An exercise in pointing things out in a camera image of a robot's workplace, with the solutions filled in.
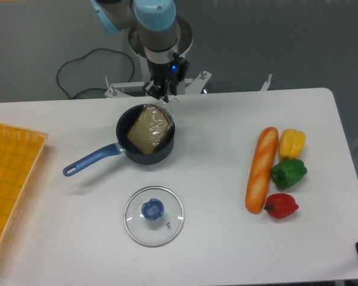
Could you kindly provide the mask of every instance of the baguette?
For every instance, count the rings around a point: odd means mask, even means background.
[[[245,193],[245,207],[251,213],[257,214],[264,207],[278,144],[279,132],[274,127],[265,128],[258,138]]]

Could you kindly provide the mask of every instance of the orange basket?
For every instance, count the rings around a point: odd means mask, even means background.
[[[0,124],[0,244],[48,134]]]

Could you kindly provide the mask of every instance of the black cable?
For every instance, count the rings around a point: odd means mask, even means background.
[[[81,58],[75,58],[74,60],[67,61],[66,63],[64,63],[64,64],[59,68],[59,70],[58,70],[58,72],[57,72],[57,78],[56,78],[56,79],[57,79],[57,85],[58,85],[58,87],[69,97],[70,100],[76,100],[76,99],[80,99],[80,100],[81,100],[81,99],[83,99],[83,98],[80,98],[80,97],[78,97],[78,96],[80,96],[81,94],[83,94],[83,93],[86,92],[86,91],[106,91],[106,90],[107,90],[106,88],[88,88],[88,89],[85,89],[85,90],[83,90],[83,91],[78,92],[76,95],[74,95],[74,96],[71,97],[70,94],[60,85],[60,82],[58,81],[58,76],[60,75],[60,72],[61,72],[61,70],[63,69],[64,66],[66,66],[67,64],[69,64],[69,63],[71,63],[71,62],[73,62],[73,61],[83,60],[83,59],[86,58],[88,55],[92,54],[93,52],[100,51],[100,50],[102,50],[102,51],[109,51],[109,52],[115,52],[115,53],[117,53],[117,54],[121,54],[121,55],[126,56],[126,57],[130,60],[130,62],[131,62],[131,64],[132,64],[132,73],[131,73],[130,78],[129,78],[129,80],[128,80],[127,82],[130,82],[130,81],[131,81],[132,77],[134,76],[135,65],[134,65],[134,62],[133,62],[132,58],[131,58],[128,54],[126,54],[126,53],[124,53],[124,52],[120,52],[120,51],[115,51],[114,49],[107,49],[107,48],[97,48],[97,49],[93,49],[92,51],[88,52],[86,55],[82,56]]]

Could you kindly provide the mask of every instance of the green bell pepper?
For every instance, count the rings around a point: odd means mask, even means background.
[[[301,180],[308,170],[304,162],[299,159],[285,160],[271,169],[270,176],[275,184],[281,189],[287,189]]]

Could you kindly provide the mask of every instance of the pot lid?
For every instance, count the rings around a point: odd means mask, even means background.
[[[124,210],[124,225],[128,235],[147,247],[171,242],[184,223],[184,207],[169,189],[148,186],[128,200]]]

